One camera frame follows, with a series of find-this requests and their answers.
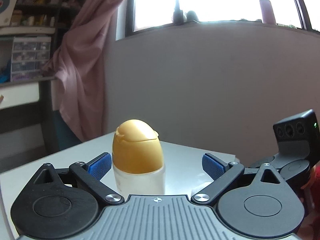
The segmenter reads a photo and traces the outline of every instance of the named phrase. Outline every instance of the bottle cap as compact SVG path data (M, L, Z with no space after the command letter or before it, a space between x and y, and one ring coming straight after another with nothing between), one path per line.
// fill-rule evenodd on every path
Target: bottle cap
M115 132L112 162L119 170L143 174L157 171L164 165L158 133L140 120L128 120Z

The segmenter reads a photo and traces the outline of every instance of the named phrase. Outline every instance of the curtain fold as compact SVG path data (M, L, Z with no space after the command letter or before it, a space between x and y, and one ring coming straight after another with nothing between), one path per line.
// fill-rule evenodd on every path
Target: curtain fold
M61 46L45 66L60 81L60 114L82 142L102 135L102 52L112 15L122 1L86 0Z

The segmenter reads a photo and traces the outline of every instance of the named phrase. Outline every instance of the tabletop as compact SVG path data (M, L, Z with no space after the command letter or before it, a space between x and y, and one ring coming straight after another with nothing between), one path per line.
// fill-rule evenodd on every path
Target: tabletop
M18 234L10 218L11 206L20 191L41 165L43 163L52 163L55 168L67 168L77 161L87 163L103 152L112 152L113 135L114 133L109 133L0 174L4 208L15 238L18 237ZM235 155L231 154L217 153L166 142L161 142L161 146L166 165L166 195L188 195L190 197L192 188L205 182L213 181L202 170L201 160L205 153L209 152L226 163L235 160ZM101 182L117 191L112 169L101 179Z

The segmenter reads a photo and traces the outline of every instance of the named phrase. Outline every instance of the gray ridged plate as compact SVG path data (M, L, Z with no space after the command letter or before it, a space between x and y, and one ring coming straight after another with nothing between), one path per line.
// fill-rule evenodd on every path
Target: gray ridged plate
M30 240L22 236L20 240ZM106 207L100 219L66 240L245 240L225 228L210 207L190 203L185 195L131 196ZM299 239L295 235L283 238Z

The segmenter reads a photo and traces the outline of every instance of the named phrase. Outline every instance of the textured blue pad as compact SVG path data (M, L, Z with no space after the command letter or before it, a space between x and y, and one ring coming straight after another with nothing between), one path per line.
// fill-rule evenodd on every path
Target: textured blue pad
M94 176L96 179L101 180L104 175L110 171L112 166L111 155L108 153L95 163L88 167L88 173Z
M213 179L221 177L225 173L225 168L223 165L218 163L216 160L210 158L207 155L202 157L202 169Z

